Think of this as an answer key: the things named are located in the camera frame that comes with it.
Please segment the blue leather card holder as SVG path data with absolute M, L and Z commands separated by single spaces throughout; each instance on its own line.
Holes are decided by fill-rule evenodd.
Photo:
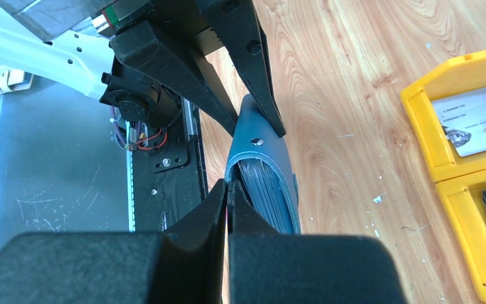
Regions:
M 299 193 L 285 139 L 279 137 L 247 94 L 240 106 L 225 170 L 239 179 L 254 209 L 278 232 L 300 234 Z

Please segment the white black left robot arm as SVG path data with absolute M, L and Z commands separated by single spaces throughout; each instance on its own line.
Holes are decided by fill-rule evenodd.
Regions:
M 0 64 L 64 84 L 155 129 L 173 121 L 170 96 L 178 94 L 235 132 L 239 115 L 206 59 L 220 48 L 284 136 L 252 1 L 0 1 Z

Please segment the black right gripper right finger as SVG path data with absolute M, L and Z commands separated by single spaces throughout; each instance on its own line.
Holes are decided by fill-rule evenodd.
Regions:
M 406 303 L 394 260 L 360 235 L 281 234 L 228 186 L 232 303 Z

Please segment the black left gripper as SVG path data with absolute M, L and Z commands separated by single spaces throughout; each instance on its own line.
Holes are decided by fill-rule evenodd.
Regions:
M 234 135 L 238 114 L 206 59 L 217 35 L 261 114 L 278 137 L 286 135 L 252 1 L 115 1 L 99 14 L 115 54 L 110 73 L 101 77 L 106 90 L 100 101 L 126 121 L 163 129 L 187 99 Z

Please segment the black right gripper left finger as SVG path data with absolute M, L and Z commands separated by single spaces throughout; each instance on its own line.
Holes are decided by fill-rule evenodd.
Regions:
M 29 233 L 0 251 L 0 303 L 221 303 L 227 184 L 163 232 Z

